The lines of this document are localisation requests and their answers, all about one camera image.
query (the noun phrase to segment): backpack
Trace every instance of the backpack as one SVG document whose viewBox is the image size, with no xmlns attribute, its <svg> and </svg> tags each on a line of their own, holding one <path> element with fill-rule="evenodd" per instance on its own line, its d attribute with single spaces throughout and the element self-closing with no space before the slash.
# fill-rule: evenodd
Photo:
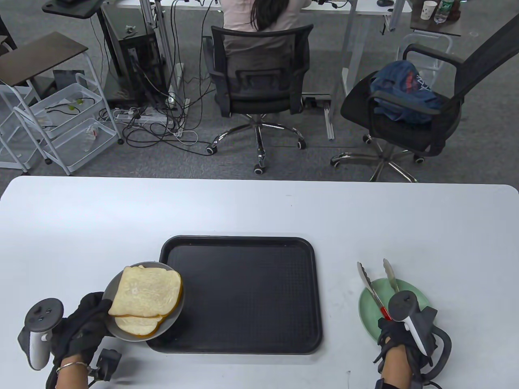
<svg viewBox="0 0 519 389">
<path fill-rule="evenodd" d="M 387 92 L 427 108 L 440 109 L 443 105 L 441 99 L 431 91 L 416 67 L 409 61 L 395 61 L 386 65 L 371 79 L 370 90 L 371 93 L 379 90 Z M 384 114 L 393 121 L 403 120 L 410 124 L 425 124 L 432 120 L 431 115 L 380 99 L 375 101 L 378 103 L 375 113 Z"/>
</svg>

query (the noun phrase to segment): mouse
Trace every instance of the mouse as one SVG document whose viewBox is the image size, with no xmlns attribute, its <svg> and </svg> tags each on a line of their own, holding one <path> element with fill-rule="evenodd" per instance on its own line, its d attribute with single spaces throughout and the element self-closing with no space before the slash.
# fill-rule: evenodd
<svg viewBox="0 0 519 389">
<path fill-rule="evenodd" d="M 393 0 L 377 0 L 377 5 L 379 7 L 391 7 L 392 5 L 394 5 L 394 1 Z"/>
</svg>

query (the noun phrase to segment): bread slice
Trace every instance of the bread slice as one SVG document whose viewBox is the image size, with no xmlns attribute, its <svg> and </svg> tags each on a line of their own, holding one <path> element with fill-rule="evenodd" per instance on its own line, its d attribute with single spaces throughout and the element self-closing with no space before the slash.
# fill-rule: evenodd
<svg viewBox="0 0 519 389">
<path fill-rule="evenodd" d="M 117 327 L 132 335 L 146 336 L 155 332 L 160 322 L 164 318 L 159 317 L 116 317 L 115 324 Z"/>
<path fill-rule="evenodd" d="M 148 318 L 167 316 L 177 305 L 181 287 L 180 274 L 174 270 L 127 266 L 108 314 Z"/>
</svg>

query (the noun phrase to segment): hand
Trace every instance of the hand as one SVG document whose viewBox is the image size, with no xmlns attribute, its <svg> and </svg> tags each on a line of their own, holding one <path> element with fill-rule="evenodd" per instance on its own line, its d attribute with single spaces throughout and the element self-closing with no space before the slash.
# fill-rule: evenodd
<svg viewBox="0 0 519 389">
<path fill-rule="evenodd" d="M 405 329 L 404 323 L 386 320 L 381 317 L 378 320 L 378 328 L 382 330 L 378 338 L 378 345 L 381 346 L 382 350 L 375 362 L 380 358 L 385 359 L 390 349 L 403 345 L 407 355 L 407 362 L 411 367 L 413 375 L 418 376 L 420 370 L 427 364 L 432 366 L 431 358 L 421 353 L 413 335 Z"/>
<path fill-rule="evenodd" d="M 87 294 L 77 310 L 52 329 L 54 365 L 73 355 L 80 355 L 86 364 L 92 362 L 101 340 L 108 335 L 104 321 L 112 302 L 102 297 L 102 292 Z"/>
</svg>

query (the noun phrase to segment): silver bracelet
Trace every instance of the silver bracelet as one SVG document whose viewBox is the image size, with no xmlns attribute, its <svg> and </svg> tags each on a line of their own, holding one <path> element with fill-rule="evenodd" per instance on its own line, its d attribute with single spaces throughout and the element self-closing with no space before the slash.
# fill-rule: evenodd
<svg viewBox="0 0 519 389">
<path fill-rule="evenodd" d="M 92 371 L 92 368 L 90 367 L 90 365 L 87 365 L 85 362 L 70 362 L 70 363 L 68 363 L 66 365 L 63 365 L 63 366 L 59 367 L 56 370 L 56 374 L 59 374 L 61 369 L 64 369 L 65 367 L 72 366 L 72 365 L 82 365 L 82 366 L 85 366 L 87 368 L 87 374 L 90 374 L 90 372 Z"/>
</svg>

